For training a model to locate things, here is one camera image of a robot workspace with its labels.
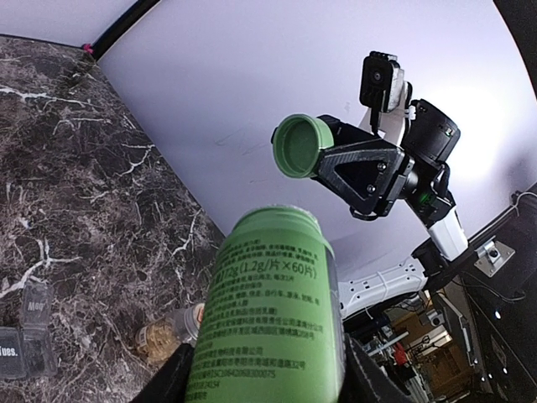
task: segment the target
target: camera mounted on robot arm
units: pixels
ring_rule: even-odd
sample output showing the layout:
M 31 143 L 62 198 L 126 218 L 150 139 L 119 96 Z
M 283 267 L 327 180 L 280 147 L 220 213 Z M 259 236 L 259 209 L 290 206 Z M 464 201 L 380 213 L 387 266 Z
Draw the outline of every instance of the camera mounted on robot arm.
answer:
M 411 97 L 397 56 L 371 52 L 363 62 L 359 99 L 368 111 L 360 125 L 291 115 L 274 131 L 274 158 L 284 174 L 321 183 L 364 221 L 386 217 L 405 200 L 452 261 L 467 248 L 446 162 L 461 132 L 434 105 Z

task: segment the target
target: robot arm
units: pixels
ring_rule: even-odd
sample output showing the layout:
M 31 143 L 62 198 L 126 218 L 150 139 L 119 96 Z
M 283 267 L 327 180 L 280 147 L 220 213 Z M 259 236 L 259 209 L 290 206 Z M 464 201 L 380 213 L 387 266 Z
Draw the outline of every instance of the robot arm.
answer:
M 359 127 L 328 115 L 291 115 L 275 130 L 274 156 L 290 177 L 310 177 L 341 197 L 353 217 L 386 217 L 405 200 L 448 261 L 467 238 L 448 190 L 448 156 L 461 132 L 429 102 L 411 101 L 397 57 L 378 52 L 364 60 L 360 102 L 368 111 Z M 340 283 L 342 316 L 394 296 L 422 290 L 425 269 L 417 259 L 359 280 Z

